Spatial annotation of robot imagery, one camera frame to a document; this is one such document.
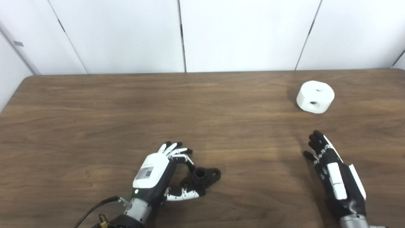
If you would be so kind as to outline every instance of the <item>wire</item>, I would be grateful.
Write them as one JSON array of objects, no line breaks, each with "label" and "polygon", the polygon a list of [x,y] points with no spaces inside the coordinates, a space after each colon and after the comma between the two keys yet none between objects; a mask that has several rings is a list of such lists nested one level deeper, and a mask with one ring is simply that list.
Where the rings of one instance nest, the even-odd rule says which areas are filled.
[{"label": "wire", "polygon": [[102,206],[106,203],[110,203],[110,202],[114,202],[114,201],[118,201],[119,197],[118,196],[113,196],[110,198],[107,198],[105,200],[102,200],[100,203],[96,204],[94,207],[92,207],[88,212],[86,212],[86,214],[83,215],[83,217],[76,223],[76,225],[73,228],[77,228],[85,219],[86,217],[93,212],[96,208],[98,208],[99,206]]}]

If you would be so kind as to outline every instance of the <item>robotic hand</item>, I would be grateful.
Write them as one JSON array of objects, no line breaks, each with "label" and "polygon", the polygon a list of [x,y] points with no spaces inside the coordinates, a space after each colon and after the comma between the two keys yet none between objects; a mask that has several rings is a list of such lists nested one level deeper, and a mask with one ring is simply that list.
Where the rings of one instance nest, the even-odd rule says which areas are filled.
[{"label": "robotic hand", "polygon": [[313,162],[322,180],[327,194],[327,207],[333,217],[342,228],[369,228],[366,220],[366,191],[354,165],[344,164],[328,138],[317,130],[309,136],[308,144],[316,155],[308,151],[304,151],[303,155]]},{"label": "robotic hand", "polygon": [[[179,201],[205,195],[205,189],[220,179],[218,169],[195,168],[187,154],[193,151],[180,148],[181,142],[164,143],[160,149],[146,157],[134,182],[130,202],[126,210],[108,223],[114,228],[143,228],[152,211],[164,201]],[[191,175],[181,183],[182,187],[171,189],[168,185],[177,164],[185,163]]]}]

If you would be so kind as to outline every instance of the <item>hole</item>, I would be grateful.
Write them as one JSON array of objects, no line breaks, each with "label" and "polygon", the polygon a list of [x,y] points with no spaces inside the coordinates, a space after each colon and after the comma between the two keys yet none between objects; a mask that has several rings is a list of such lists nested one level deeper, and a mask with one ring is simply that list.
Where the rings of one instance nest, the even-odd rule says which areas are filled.
[{"label": "hole", "polygon": [[316,101],[311,101],[310,104],[312,104],[312,108],[319,108],[321,105],[316,102]]},{"label": "hole", "polygon": [[197,169],[196,170],[196,175],[197,177],[204,177],[205,176],[205,170],[204,169]]}]

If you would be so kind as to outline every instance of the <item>qr code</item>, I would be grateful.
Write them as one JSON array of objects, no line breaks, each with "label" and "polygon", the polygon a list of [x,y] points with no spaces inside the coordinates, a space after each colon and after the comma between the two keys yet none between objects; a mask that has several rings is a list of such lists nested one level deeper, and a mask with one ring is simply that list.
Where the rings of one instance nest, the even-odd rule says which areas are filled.
[{"label": "qr code", "polygon": [[138,175],[135,177],[135,180],[139,179],[148,179],[151,176],[153,167],[146,167],[139,170]]}]

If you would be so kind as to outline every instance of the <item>wood grain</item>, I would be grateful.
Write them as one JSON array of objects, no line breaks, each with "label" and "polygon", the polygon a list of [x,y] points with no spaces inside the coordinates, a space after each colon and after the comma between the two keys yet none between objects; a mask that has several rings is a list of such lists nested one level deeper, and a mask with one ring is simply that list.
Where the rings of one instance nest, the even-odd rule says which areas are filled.
[{"label": "wood grain", "polygon": [[[301,111],[308,80],[336,97]],[[72,227],[94,204],[128,198],[145,157],[167,141],[222,179],[205,197],[167,202],[149,227],[337,228],[301,152],[325,133],[367,191],[369,221],[405,224],[405,73],[401,70],[32,76],[0,115],[0,222]],[[179,166],[173,185],[187,175]],[[116,204],[97,213],[113,218]]]}]

